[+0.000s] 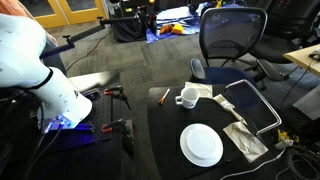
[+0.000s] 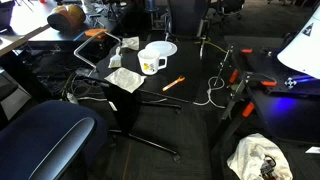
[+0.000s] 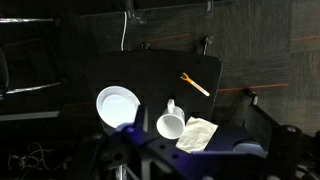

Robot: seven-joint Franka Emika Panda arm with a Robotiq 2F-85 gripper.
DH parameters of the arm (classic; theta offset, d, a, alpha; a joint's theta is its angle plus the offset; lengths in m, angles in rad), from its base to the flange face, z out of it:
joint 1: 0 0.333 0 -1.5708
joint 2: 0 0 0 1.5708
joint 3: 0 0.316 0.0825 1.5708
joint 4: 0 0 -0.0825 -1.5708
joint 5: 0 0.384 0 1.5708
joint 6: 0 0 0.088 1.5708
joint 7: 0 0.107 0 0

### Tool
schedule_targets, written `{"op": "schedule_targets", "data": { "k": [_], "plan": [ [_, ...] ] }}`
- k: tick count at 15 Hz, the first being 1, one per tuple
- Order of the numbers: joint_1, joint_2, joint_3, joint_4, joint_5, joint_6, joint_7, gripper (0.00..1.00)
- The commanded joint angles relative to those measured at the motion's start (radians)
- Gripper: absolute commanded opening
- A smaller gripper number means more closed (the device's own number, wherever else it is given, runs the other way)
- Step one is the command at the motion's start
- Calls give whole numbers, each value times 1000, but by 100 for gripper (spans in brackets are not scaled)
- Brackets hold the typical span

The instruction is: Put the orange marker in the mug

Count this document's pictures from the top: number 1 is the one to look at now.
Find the black breadboard robot base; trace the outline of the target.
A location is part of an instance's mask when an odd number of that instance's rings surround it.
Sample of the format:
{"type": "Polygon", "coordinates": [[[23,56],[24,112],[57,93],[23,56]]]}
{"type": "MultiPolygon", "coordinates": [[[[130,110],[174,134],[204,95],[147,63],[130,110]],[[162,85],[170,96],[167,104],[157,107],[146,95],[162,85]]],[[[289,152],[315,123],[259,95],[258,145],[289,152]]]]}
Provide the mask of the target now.
{"type": "Polygon", "coordinates": [[[113,98],[105,95],[99,88],[83,93],[91,101],[91,111],[81,121],[70,119],[64,114],[52,114],[50,106],[42,104],[37,112],[38,126],[44,127],[44,133],[51,131],[64,131],[69,137],[69,144],[80,146],[95,141],[107,140],[111,137],[104,132],[103,126],[111,123],[113,119],[113,98]]]}

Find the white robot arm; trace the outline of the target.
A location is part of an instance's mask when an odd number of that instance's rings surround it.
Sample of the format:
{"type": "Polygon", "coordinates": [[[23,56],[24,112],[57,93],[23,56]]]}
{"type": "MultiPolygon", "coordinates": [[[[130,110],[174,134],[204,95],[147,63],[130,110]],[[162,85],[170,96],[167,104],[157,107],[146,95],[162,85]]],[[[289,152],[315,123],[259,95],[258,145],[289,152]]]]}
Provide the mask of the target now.
{"type": "Polygon", "coordinates": [[[38,122],[74,129],[90,114],[93,104],[60,69],[41,62],[46,40],[45,30],[36,21],[0,15],[0,87],[31,91],[42,100],[38,122]]]}

